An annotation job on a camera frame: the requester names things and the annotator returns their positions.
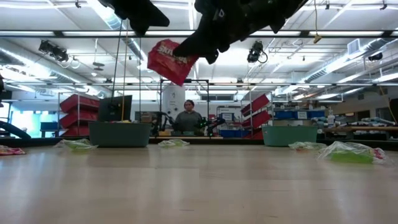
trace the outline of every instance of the plastic bag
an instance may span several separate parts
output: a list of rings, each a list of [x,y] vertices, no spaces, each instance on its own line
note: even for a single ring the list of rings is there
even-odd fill
[[[318,159],[328,159],[335,162],[349,162],[360,164],[393,165],[393,161],[380,148],[371,148],[353,142],[335,141],[321,151]]]
[[[315,142],[295,142],[289,144],[289,147],[296,151],[317,151],[326,148],[327,145]]]
[[[189,142],[185,142],[181,139],[171,139],[158,143],[160,147],[183,147],[189,145]]]
[[[79,139],[76,141],[61,140],[55,147],[69,148],[72,152],[88,152],[96,149],[98,146],[93,146],[88,139]]]
[[[169,39],[159,41],[148,54],[147,68],[182,86],[198,57],[173,56],[177,46],[178,43]]]
[[[10,148],[8,146],[0,145],[0,156],[10,156],[10,155],[24,155],[24,152],[21,148]]]

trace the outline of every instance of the red snack bag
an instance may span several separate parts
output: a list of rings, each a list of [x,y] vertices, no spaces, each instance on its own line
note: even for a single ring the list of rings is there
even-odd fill
[[[159,41],[148,54],[147,68],[182,86],[199,57],[173,56],[173,50],[179,45],[170,39]]]

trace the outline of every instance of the gray shirt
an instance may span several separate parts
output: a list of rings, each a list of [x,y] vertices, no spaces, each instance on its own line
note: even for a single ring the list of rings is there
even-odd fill
[[[199,128],[195,126],[199,124],[200,120],[200,113],[196,111],[192,111],[191,113],[184,111],[178,114],[175,122],[179,131],[197,131]]]

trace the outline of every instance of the computer monitor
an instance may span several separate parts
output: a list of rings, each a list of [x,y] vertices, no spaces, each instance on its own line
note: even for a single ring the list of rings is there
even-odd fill
[[[118,96],[99,101],[98,121],[130,120],[132,96]]]

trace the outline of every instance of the person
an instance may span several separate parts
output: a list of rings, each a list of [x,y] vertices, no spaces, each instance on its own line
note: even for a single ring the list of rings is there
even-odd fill
[[[197,127],[201,120],[200,113],[193,110],[195,104],[192,100],[184,103],[185,111],[179,113],[175,119],[178,131],[193,131],[197,133],[200,128]]]

